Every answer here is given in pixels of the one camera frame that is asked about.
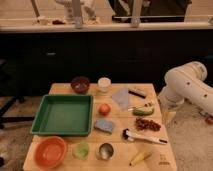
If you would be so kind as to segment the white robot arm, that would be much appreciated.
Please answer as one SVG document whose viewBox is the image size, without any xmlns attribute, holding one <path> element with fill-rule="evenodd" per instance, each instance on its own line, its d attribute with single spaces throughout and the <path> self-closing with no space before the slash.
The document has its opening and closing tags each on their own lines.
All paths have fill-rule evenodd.
<svg viewBox="0 0 213 171">
<path fill-rule="evenodd" d="M 172 121 L 176 110 L 186 99 L 213 117 L 213 87 L 204 82 L 206 77 L 207 69 L 198 61 L 186 63 L 166 72 L 165 86 L 158 94 L 164 124 Z"/>
</svg>

